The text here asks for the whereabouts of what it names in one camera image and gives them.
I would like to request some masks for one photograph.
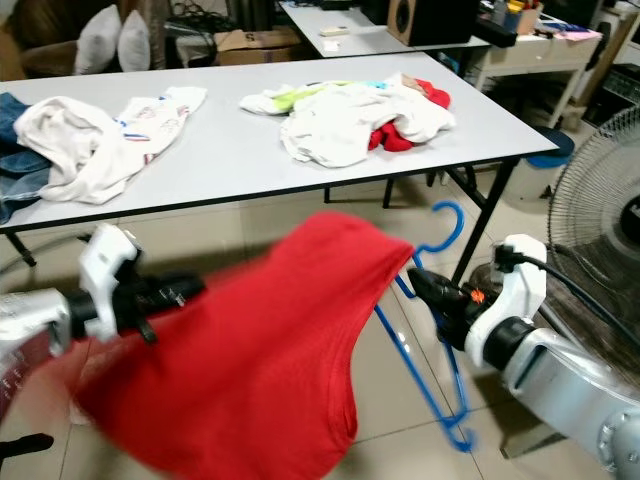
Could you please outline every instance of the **tile floor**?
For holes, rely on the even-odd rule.
[[[480,185],[486,189],[493,174],[482,174]],[[326,208],[362,216],[390,234],[411,242],[438,243],[449,234],[455,219],[448,212],[433,213],[429,206],[443,199],[458,200],[466,212],[465,230],[452,248],[425,258],[426,265],[443,274],[451,274],[469,236],[477,208],[464,198],[453,183],[429,189],[424,176],[398,182],[392,206],[381,208],[383,182],[374,182],[333,191],[335,202],[322,203],[321,192],[288,195],[273,200],[239,202],[227,206],[198,208],[172,214],[147,215],[121,219],[119,224],[131,230],[146,250],[145,268],[156,271],[187,266],[211,271],[236,263],[263,251],[313,212]],[[488,261],[490,245],[513,232],[527,232],[544,239],[546,209],[544,202],[522,212],[501,201],[483,235],[470,269]],[[90,228],[74,227],[71,231]],[[189,232],[179,244],[175,232]],[[23,236],[36,246],[69,229],[51,229]],[[71,243],[62,249],[38,256],[37,270],[20,269],[4,279],[5,290],[41,285],[73,284],[75,259],[82,245]],[[0,243],[2,258],[9,247]],[[438,345],[429,314],[419,303],[410,302],[391,288],[381,304],[394,327],[405,333],[418,368],[446,411],[456,409],[448,364]],[[472,368],[459,356],[467,379],[474,411],[468,428],[475,432],[477,447],[472,455],[454,451],[420,397],[402,361],[377,319],[365,327],[353,355],[353,384],[359,415],[356,444],[345,459],[327,477],[330,480],[552,480],[608,478],[598,463],[573,442],[565,440],[514,461],[502,458],[499,447],[505,432],[531,423],[530,415],[511,400],[499,379],[490,371]],[[97,431],[88,426],[71,425],[66,400],[41,398],[37,377],[30,381],[14,403],[8,419],[0,428],[0,440],[43,431],[55,437],[54,447],[7,460],[0,480],[151,480],[163,478],[118,451]],[[35,417],[46,421],[34,421]]]

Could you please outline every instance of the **electric fan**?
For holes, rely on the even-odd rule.
[[[560,176],[552,262],[640,337],[640,107],[606,122]]]

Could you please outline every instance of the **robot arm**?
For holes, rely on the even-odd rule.
[[[204,289],[202,280],[189,274],[138,276],[141,253],[130,233],[104,224],[80,257],[81,289],[0,296],[0,420],[25,376],[69,350],[72,340],[96,337],[104,342],[136,329],[154,342],[146,317],[181,307]]]
[[[505,245],[546,260],[545,246],[526,235],[507,237]],[[530,264],[507,268],[502,293],[490,299],[433,273],[409,272],[416,294],[442,314],[441,339],[474,364],[499,370],[516,399],[576,440],[616,478],[640,478],[640,398],[609,366],[555,331],[533,326],[545,277]]]

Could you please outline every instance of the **cardboard box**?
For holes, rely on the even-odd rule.
[[[300,37],[289,27],[265,32],[216,33],[218,65],[249,65],[252,63],[290,62],[309,60],[313,52],[302,44]]]

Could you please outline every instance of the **pile of clothes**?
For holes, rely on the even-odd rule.
[[[180,135],[206,89],[132,98],[116,118],[68,97],[0,95],[0,223],[38,198],[102,204]]]
[[[400,73],[384,82],[284,85],[240,101],[252,113],[288,113],[280,138],[289,154],[330,168],[361,162],[379,145],[400,152],[424,144],[455,126],[450,104],[447,92]]]

